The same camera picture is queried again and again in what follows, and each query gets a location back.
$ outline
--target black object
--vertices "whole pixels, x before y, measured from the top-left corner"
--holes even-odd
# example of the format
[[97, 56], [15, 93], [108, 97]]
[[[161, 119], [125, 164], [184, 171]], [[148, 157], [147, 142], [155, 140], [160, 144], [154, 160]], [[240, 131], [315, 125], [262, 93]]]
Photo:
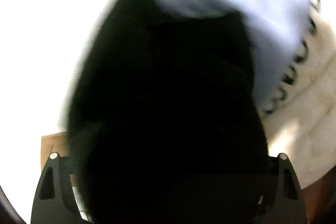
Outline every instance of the black object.
[[[280, 153], [270, 159], [274, 164], [274, 173], [269, 186], [275, 192], [262, 198], [259, 213], [251, 223], [305, 224], [305, 202], [288, 156]], [[58, 153], [48, 157], [36, 189], [31, 224], [88, 223], [79, 214], [70, 182], [71, 169], [67, 163], [68, 157], [61, 157]]]

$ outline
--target dark fabric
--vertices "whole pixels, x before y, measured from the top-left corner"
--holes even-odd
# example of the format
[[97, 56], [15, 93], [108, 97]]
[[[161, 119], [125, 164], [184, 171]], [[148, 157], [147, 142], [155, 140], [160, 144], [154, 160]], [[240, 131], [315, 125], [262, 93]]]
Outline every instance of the dark fabric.
[[246, 223], [268, 149], [250, 42], [233, 12], [174, 20], [118, 0], [68, 116], [79, 190], [99, 223]]

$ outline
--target white circular dot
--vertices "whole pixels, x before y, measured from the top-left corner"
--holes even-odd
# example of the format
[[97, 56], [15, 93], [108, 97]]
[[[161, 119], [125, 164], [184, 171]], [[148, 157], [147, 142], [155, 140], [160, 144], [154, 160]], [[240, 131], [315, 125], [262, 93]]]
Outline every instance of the white circular dot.
[[283, 159], [283, 160], [288, 159], [288, 156], [287, 156], [285, 153], [280, 153], [279, 156], [280, 156], [280, 158]]
[[50, 158], [51, 158], [52, 160], [56, 159], [57, 156], [58, 156], [57, 153], [51, 153], [51, 154], [50, 154]]

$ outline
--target black cloth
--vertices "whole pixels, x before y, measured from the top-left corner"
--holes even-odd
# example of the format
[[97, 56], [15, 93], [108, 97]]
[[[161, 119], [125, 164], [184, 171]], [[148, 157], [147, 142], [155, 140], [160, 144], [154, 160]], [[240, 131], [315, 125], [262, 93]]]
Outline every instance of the black cloth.
[[239, 12], [175, 20], [118, 0], [68, 115], [78, 186], [98, 223], [246, 223], [269, 171]]

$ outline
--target beige fabric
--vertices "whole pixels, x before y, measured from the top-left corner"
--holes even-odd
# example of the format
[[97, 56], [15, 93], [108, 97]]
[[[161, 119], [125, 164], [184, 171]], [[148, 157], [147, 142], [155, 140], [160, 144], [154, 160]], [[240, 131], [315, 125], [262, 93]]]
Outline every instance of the beige fabric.
[[336, 165], [336, 0], [321, 0], [320, 13], [312, 8], [311, 17], [317, 34], [304, 36], [308, 59], [293, 63], [295, 85], [281, 84], [288, 98], [262, 117], [270, 155], [288, 154], [302, 188]]

